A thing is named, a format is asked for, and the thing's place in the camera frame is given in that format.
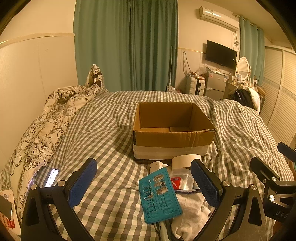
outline teal curtain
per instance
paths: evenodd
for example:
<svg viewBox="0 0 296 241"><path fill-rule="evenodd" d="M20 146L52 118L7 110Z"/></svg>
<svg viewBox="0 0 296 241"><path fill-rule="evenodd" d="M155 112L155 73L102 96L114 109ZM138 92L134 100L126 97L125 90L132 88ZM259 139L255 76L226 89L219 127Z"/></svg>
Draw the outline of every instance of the teal curtain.
<svg viewBox="0 0 296 241"><path fill-rule="evenodd" d="M74 14L78 82L92 64L109 91L164 91L176 76L177 0L77 0Z"/></svg>
<svg viewBox="0 0 296 241"><path fill-rule="evenodd" d="M257 77L258 85L261 85L264 73L265 44L264 32L256 25L252 25L249 20L239 18L240 25L240 57L245 56L251 66L251 76Z"/></svg>

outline cardboard box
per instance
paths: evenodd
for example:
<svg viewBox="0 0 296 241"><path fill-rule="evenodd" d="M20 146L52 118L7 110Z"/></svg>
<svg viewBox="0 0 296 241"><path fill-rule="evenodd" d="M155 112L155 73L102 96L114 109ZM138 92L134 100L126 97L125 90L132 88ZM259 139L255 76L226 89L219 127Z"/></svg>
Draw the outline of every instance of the cardboard box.
<svg viewBox="0 0 296 241"><path fill-rule="evenodd" d="M148 160L204 156L215 133L215 126L194 103L138 103L133 123L134 156Z"/></svg>

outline gray checkered bedsheet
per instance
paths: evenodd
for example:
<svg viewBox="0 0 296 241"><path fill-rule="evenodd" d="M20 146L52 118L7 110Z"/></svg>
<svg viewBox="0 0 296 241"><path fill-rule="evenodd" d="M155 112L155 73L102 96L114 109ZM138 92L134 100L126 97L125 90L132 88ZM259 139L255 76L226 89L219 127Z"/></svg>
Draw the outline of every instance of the gray checkered bedsheet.
<svg viewBox="0 0 296 241"><path fill-rule="evenodd" d="M67 179L88 157L97 160L97 174L82 202L74 208L95 240L159 240L154 226L144 221L138 192L139 180L147 175L145 165L134 161L132 149L132 124L138 102L196 103L217 128L203 163L221 180L245 188L256 184L263 195L263 185L249 169L255 156L282 180L293 180L258 113L238 102L159 91L105 93L76 114L53 160L35 177L35 183L44 186L52 168L60 170L57 182ZM52 212L63 238L69 239L56 209ZM229 229L234 212L235 208L220 237ZM270 236L273 221L266 221Z"/></svg>

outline air conditioner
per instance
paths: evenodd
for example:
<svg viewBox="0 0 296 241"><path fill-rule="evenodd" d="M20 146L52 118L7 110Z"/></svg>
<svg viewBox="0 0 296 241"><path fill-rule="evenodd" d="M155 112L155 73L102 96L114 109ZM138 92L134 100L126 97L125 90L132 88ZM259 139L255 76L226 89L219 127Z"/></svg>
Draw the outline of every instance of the air conditioner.
<svg viewBox="0 0 296 241"><path fill-rule="evenodd" d="M200 18L232 31L239 29L239 22L237 20L205 7L200 7Z"/></svg>

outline black clamp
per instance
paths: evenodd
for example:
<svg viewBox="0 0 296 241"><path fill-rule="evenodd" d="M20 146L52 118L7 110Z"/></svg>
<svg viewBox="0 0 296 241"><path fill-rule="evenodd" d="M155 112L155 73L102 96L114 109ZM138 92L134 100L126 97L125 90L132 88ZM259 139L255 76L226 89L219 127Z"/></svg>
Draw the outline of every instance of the black clamp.
<svg viewBox="0 0 296 241"><path fill-rule="evenodd" d="M284 156L296 160L296 152L284 143L278 144L278 150ZM265 216L283 223L296 201L296 182L280 181L279 176L258 157L251 159L250 167L265 186L263 198Z"/></svg>
<svg viewBox="0 0 296 241"><path fill-rule="evenodd" d="M266 240L266 223L263 205L256 185L248 188L234 187L228 181L221 181L204 164L196 159L191 163L191 173L206 201L215 211L194 241L216 240L228 218L233 205L239 204L227 236L230 240Z"/></svg>
<svg viewBox="0 0 296 241"><path fill-rule="evenodd" d="M88 158L82 167L53 187L33 184L23 213L21 241L65 241L56 226L49 204L54 204L72 241L94 241L73 207L78 205L97 171L97 163Z"/></svg>

